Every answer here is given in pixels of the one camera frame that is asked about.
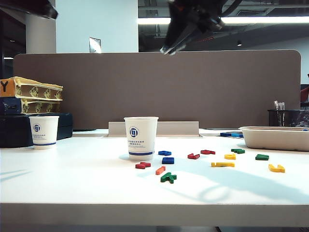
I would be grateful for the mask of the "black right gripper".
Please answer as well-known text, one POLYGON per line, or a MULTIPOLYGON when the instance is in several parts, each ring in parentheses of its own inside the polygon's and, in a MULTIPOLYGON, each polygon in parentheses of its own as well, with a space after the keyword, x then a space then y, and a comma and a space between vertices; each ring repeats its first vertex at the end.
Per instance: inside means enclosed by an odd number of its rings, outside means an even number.
POLYGON ((170 24, 160 52, 174 55, 212 30, 223 27, 221 0, 169 0, 170 24))

